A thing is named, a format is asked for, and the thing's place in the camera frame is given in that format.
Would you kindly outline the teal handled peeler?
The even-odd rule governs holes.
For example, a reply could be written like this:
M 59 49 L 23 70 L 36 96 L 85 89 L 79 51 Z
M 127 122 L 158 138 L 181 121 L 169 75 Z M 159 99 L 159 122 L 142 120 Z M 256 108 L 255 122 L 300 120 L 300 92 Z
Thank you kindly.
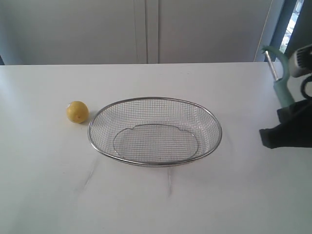
M 263 46 L 261 51 L 265 55 L 271 73 L 273 75 L 273 88 L 279 100 L 279 103 L 282 108 L 289 107 L 294 103 L 294 99 L 287 86 L 288 80 L 290 78 L 288 59 L 279 49 L 272 46 Z M 277 71 L 270 57 L 270 54 L 275 55 L 275 57 L 279 59 L 282 65 L 283 75 L 280 78 L 277 75 Z

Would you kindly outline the yellow lemon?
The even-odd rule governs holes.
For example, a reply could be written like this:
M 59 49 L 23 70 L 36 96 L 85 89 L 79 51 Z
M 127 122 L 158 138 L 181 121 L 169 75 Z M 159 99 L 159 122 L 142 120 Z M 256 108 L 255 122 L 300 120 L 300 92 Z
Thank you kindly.
M 67 118 L 73 123 L 83 123 L 89 117 L 89 110 L 85 103 L 72 101 L 66 108 Z

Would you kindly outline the white cabinet doors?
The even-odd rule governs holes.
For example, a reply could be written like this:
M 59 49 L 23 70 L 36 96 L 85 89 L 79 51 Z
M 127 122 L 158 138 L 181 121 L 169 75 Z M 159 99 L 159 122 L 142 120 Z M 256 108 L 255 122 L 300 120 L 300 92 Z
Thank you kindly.
M 255 62 L 281 0 L 3 0 L 8 65 Z

